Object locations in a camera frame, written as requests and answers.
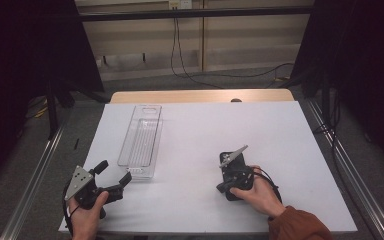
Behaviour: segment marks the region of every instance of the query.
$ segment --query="white table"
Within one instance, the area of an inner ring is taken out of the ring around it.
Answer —
[[[132,181],[123,200],[105,205],[100,231],[267,232],[267,216],[244,201],[227,201],[216,189],[222,181],[219,154],[244,144],[249,145],[245,162],[270,174],[284,204],[314,213],[333,232],[357,230],[297,102],[161,105],[164,125],[154,178]],[[117,160],[134,106],[105,107],[84,166],[108,160],[98,186],[114,185],[125,174]]]

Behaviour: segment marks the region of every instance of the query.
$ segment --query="electrical outlet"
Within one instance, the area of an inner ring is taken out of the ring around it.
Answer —
[[[180,9],[180,0],[170,0],[170,1],[168,1],[168,9],[169,10]]]
[[[192,0],[180,0],[180,9],[192,9]]]
[[[102,67],[102,60],[101,59],[98,59],[98,60],[95,60],[96,61],[96,66],[98,68]]]

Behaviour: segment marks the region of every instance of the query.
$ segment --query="floor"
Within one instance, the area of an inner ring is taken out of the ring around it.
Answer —
[[[108,56],[107,65],[101,62],[100,71],[104,80],[104,86],[107,95],[111,95],[120,89],[125,91],[133,90],[167,90],[167,89],[210,89],[211,87],[198,82],[211,83],[222,88],[274,88],[287,81],[292,66],[287,65],[262,74],[278,65],[278,60],[273,62],[262,62],[256,68],[241,68],[242,65],[230,65],[229,67],[220,67],[217,72],[211,72],[215,75],[194,76],[193,80],[188,78],[179,78],[172,74],[170,64],[170,54],[146,55],[146,64],[160,64],[159,67],[149,67],[144,69],[145,63],[142,61],[142,54],[130,56]],[[199,69],[195,64],[197,62],[196,53],[184,53],[185,69],[189,73],[197,74]],[[183,68],[179,65],[179,59],[175,60],[175,71],[181,73]],[[241,75],[243,77],[227,77],[227,75]],[[308,100],[302,96],[299,86],[290,89],[309,122],[312,129],[317,128],[320,123],[314,117],[312,108]],[[51,161],[46,167],[44,177],[39,179],[41,183],[37,192],[29,197],[32,200],[27,208],[26,215],[18,219],[22,227],[14,233],[15,238],[19,239],[67,239],[67,235],[57,232],[57,228],[62,219],[62,210],[60,204],[60,191],[67,176],[70,175],[71,165],[82,164],[88,153],[88,146],[93,140],[94,133],[84,131],[98,125],[100,114],[102,114],[103,105],[91,101],[83,95],[73,92],[72,95],[77,100],[73,109],[62,109],[58,107],[60,117],[68,114],[67,130],[63,132],[59,140],[58,150],[51,156]],[[319,102],[320,95],[314,99]],[[35,114],[40,108],[40,104],[29,109],[28,116]],[[43,157],[43,151],[49,142],[47,141],[48,128],[47,113],[40,118],[29,118],[23,128],[23,134],[13,149],[8,161],[0,169],[0,237],[5,231],[8,221],[14,210],[17,210],[19,200],[23,197],[26,186],[31,183],[31,176],[36,172],[38,161]],[[340,143],[346,150],[347,155],[352,159],[352,163],[358,170],[359,176],[364,180],[366,187],[376,199],[376,203],[384,213],[384,155],[382,150],[375,144],[368,142],[365,137],[365,131],[353,117],[353,114],[342,107],[342,118],[337,128],[337,135]],[[367,213],[364,202],[360,201],[358,191],[352,186],[347,172],[338,166],[338,160],[333,158],[330,151],[329,142],[324,134],[315,134],[326,162],[337,181],[338,187],[343,193],[343,197],[348,208],[358,226],[356,233],[336,234],[336,239],[384,239],[377,226],[372,222],[372,217]],[[232,236],[228,239],[265,239],[266,236]],[[131,235],[124,237],[105,236],[105,239],[131,239]],[[167,236],[153,237],[156,239],[167,239]],[[172,236],[170,239],[214,239],[214,236]]]

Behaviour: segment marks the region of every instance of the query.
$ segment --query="finger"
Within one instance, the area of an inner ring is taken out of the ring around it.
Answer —
[[[98,198],[95,201],[95,205],[93,205],[93,209],[101,210],[101,208],[105,205],[105,202],[108,199],[109,193],[107,191],[101,192]]]
[[[70,209],[70,212],[73,211],[77,206],[79,206],[79,203],[76,201],[74,196],[68,200],[68,208]]]
[[[267,182],[266,179],[262,178],[261,176],[254,175],[254,186],[255,185],[261,186],[262,184],[266,185],[269,183]]]
[[[242,198],[242,199],[245,199],[246,196],[247,196],[247,192],[248,191],[244,191],[244,190],[241,190],[239,188],[235,188],[235,187],[232,187],[230,188],[230,193],[232,193],[233,195],[235,195],[236,197],[238,198]]]
[[[252,170],[255,172],[255,173],[260,173],[261,174],[261,167],[260,166],[257,166],[257,165],[252,165],[250,166],[252,168]]]

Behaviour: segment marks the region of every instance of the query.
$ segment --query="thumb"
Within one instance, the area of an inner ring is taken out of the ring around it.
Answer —
[[[101,194],[99,194],[98,198],[96,199],[96,202],[95,202],[95,205],[93,205],[93,208],[100,211],[101,208],[105,205],[105,202],[108,199],[108,195],[109,193],[107,191],[101,192]]]
[[[241,189],[235,188],[235,187],[230,188],[229,191],[230,191],[230,193],[232,193],[236,197],[242,198],[242,199],[245,199],[246,193],[247,193],[247,191],[244,191],[244,190],[241,190]]]

